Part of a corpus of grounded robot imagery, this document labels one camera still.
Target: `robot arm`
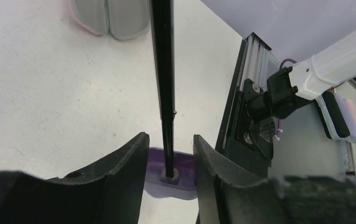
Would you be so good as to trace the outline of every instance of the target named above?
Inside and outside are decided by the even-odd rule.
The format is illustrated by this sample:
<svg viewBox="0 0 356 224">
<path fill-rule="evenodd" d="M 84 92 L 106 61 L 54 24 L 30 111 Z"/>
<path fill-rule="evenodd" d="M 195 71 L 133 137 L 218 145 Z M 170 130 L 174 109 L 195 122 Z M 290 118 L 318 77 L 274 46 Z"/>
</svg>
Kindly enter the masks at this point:
<svg viewBox="0 0 356 224">
<path fill-rule="evenodd" d="M 267 92 L 247 101 L 247 114 L 255 122 L 270 116 L 285 119 L 328 89 L 349 80 L 356 80 L 356 31 L 269 77 Z"/>
<path fill-rule="evenodd" d="M 289 73 L 297 96 L 313 100 L 323 92 L 356 77 L 356 31 L 322 52 L 293 65 Z"/>
</svg>

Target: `black pole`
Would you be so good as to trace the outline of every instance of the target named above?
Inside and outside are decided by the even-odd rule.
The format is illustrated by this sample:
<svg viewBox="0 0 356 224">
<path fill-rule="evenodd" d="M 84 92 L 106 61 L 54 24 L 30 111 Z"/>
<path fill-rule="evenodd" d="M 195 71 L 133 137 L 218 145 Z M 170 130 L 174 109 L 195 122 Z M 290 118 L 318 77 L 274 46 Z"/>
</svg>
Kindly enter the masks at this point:
<svg viewBox="0 0 356 224">
<path fill-rule="evenodd" d="M 162 119 L 164 162 L 167 177 L 173 177 L 174 152 L 174 31 L 173 0 L 150 0 L 153 53 Z"/>
</svg>

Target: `purple base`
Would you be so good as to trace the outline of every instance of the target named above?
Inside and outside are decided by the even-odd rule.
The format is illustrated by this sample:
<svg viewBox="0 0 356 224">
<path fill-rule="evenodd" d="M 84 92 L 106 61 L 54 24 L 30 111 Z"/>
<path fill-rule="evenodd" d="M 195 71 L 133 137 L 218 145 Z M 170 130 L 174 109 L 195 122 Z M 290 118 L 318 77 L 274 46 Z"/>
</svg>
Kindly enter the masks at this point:
<svg viewBox="0 0 356 224">
<path fill-rule="evenodd" d="M 144 190 L 155 198 L 175 197 L 183 200 L 197 198 L 192 154 L 174 152 L 174 168 L 179 172 L 177 184 L 162 181 L 164 152 L 161 148 L 149 148 Z"/>
</svg>

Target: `screw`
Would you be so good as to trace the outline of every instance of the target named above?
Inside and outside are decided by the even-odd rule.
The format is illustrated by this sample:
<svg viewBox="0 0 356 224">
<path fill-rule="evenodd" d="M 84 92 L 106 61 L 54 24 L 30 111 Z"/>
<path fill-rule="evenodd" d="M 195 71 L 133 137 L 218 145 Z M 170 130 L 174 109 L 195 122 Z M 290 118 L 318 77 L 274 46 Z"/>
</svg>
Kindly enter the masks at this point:
<svg viewBox="0 0 356 224">
<path fill-rule="evenodd" d="M 245 133 L 245 134 L 244 134 L 244 140 L 245 140 L 245 142 L 247 142 L 248 144 L 252 145 L 252 141 L 251 141 L 251 138 L 249 137 L 249 133 Z"/>
<path fill-rule="evenodd" d="M 259 89 L 259 86 L 255 83 L 252 84 L 252 89 L 256 92 L 256 93 L 260 93 L 260 89 Z"/>
</svg>

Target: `white table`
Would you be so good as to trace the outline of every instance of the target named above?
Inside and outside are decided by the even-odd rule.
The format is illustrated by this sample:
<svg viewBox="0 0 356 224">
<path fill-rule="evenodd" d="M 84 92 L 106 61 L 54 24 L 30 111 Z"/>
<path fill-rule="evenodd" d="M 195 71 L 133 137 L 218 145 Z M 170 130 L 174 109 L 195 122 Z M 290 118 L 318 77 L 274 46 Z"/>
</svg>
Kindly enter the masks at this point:
<svg viewBox="0 0 356 224">
<path fill-rule="evenodd" d="M 215 145 L 242 38 L 199 0 L 175 1 L 175 148 Z M 137 133 L 162 146 L 150 33 L 121 42 L 61 0 L 0 0 L 0 170 L 63 177 Z M 144 192 L 139 223 L 194 223 L 197 201 Z"/>
</svg>

